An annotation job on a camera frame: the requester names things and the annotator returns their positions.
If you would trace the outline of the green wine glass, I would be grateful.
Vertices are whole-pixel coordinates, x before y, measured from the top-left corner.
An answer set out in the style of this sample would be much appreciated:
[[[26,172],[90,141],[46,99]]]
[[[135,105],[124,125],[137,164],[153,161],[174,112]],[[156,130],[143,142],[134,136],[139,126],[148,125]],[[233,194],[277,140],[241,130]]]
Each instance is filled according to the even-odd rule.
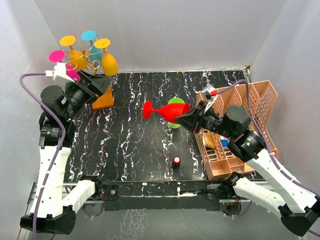
[[[184,104],[185,102],[183,99],[178,98],[178,97],[174,97],[168,101],[168,104],[175,104],[175,103]],[[180,124],[172,123],[169,121],[167,122],[167,124],[171,129],[178,129],[181,126]]]

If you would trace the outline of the red wine glass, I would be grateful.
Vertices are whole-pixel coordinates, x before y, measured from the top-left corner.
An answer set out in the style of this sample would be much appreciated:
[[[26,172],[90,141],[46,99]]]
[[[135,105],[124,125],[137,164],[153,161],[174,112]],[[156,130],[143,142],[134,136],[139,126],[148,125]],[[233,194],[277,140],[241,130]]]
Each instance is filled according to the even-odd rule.
[[[175,118],[182,116],[190,110],[188,103],[169,103],[160,109],[154,109],[151,101],[146,101],[143,105],[142,114],[144,119],[149,119],[152,113],[159,113],[170,123],[178,124]]]

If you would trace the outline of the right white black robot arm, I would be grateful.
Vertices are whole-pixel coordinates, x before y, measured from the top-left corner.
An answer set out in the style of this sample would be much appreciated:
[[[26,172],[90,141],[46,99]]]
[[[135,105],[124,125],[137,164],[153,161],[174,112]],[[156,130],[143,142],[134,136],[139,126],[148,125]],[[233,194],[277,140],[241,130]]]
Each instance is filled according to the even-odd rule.
[[[193,110],[174,120],[190,132],[208,130],[229,139],[234,156],[258,172],[272,187],[270,191],[233,172],[222,184],[223,194],[246,198],[277,216],[293,234],[303,237],[320,217],[320,197],[301,187],[275,158],[266,138],[249,129],[251,118],[241,105],[230,105],[223,116],[205,110],[201,101]]]

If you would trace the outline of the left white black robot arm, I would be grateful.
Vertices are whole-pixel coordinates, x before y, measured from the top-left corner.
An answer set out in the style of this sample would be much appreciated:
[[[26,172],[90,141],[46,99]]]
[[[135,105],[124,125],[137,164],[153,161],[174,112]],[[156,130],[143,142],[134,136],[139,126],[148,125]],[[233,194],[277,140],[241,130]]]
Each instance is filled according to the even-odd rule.
[[[35,197],[30,212],[20,219],[20,227],[34,233],[69,235],[84,203],[103,195],[101,179],[96,175],[83,175],[63,196],[66,164],[76,131],[74,118],[85,105],[106,93],[114,80],[111,76],[92,75],[82,70],[78,75],[79,81],[65,76],[64,87],[50,85],[39,97],[25,85],[27,74],[19,79],[20,85],[43,110],[39,118],[40,167]]]

